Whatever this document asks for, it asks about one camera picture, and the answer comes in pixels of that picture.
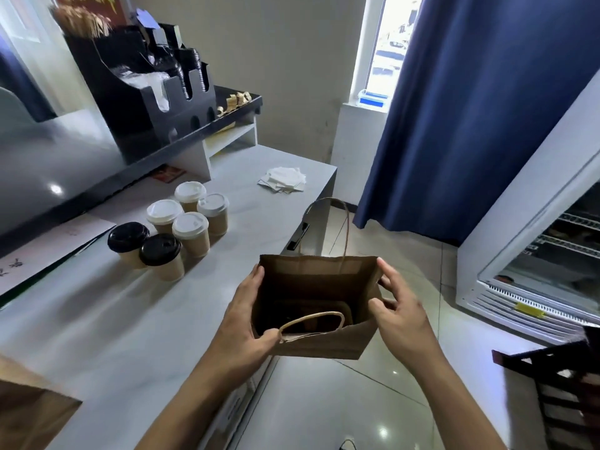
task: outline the display fridge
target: display fridge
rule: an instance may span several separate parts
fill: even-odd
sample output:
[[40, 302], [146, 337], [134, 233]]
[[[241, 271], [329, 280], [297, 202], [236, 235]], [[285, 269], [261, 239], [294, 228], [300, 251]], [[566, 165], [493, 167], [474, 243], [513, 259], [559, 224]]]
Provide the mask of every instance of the display fridge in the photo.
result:
[[457, 304], [552, 344], [600, 326], [600, 71], [458, 249]]

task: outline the brown paper bag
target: brown paper bag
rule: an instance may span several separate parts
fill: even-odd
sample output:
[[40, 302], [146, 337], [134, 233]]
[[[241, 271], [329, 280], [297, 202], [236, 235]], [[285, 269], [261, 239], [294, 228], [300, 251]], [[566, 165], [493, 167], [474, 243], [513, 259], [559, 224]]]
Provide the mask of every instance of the brown paper bag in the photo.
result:
[[81, 401], [48, 390], [49, 382], [0, 355], [0, 449], [43, 450]]
[[[349, 225], [348, 218], [346, 248]], [[265, 278], [252, 330], [257, 337], [282, 331], [274, 355], [358, 360], [377, 330], [367, 304], [382, 298], [377, 257], [346, 256], [344, 249], [342, 257], [264, 255], [259, 264]]]

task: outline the white cup lid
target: white cup lid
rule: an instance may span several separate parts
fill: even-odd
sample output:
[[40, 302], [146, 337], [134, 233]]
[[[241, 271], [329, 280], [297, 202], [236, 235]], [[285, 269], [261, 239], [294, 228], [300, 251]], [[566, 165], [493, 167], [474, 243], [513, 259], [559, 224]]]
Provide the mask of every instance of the white cup lid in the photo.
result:
[[208, 219], [201, 213], [184, 213], [173, 222], [173, 235], [181, 240], [196, 238], [206, 229], [208, 229]]
[[229, 200], [222, 194], [209, 194], [198, 201], [198, 211], [208, 218], [218, 216], [227, 207], [229, 207]]
[[169, 224], [183, 212], [184, 209], [176, 200], [158, 200], [146, 209], [146, 219], [152, 224]]
[[206, 188], [200, 182], [184, 182], [175, 189], [175, 198], [184, 203], [196, 202], [205, 195]]

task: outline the black cup lid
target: black cup lid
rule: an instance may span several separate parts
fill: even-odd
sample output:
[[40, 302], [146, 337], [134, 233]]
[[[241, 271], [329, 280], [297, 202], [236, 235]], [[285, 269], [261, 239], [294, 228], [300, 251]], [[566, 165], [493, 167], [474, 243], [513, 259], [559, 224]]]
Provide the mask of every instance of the black cup lid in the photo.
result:
[[139, 222], [126, 222], [109, 233], [109, 248], [116, 253], [128, 253], [139, 249], [150, 235], [146, 226]]
[[146, 239], [140, 249], [140, 260], [151, 267], [171, 262], [181, 251], [181, 242], [169, 233]]

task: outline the napkin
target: napkin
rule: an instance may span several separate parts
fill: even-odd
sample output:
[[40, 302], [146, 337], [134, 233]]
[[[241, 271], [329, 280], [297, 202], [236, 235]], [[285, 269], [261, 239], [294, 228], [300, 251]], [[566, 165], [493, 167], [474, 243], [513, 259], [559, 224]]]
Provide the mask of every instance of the napkin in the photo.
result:
[[276, 193], [292, 191], [304, 191], [306, 175], [300, 172], [298, 167], [275, 167], [266, 171], [260, 178], [258, 184], [272, 189]]

